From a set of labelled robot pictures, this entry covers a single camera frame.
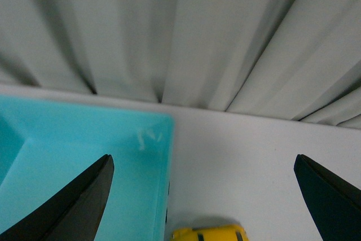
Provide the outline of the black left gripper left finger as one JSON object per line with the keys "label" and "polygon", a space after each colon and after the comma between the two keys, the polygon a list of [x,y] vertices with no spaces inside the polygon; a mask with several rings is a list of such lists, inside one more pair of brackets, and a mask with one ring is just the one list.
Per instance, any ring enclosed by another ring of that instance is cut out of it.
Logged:
{"label": "black left gripper left finger", "polygon": [[1,240],[94,240],[114,174],[103,155],[48,201],[1,234]]}

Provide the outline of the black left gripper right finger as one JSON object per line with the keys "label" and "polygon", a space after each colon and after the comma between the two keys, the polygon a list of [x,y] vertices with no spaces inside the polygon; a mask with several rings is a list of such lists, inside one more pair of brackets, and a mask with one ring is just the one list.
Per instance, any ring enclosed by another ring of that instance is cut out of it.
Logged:
{"label": "black left gripper right finger", "polygon": [[321,238],[360,240],[360,189],[303,154],[294,173]]}

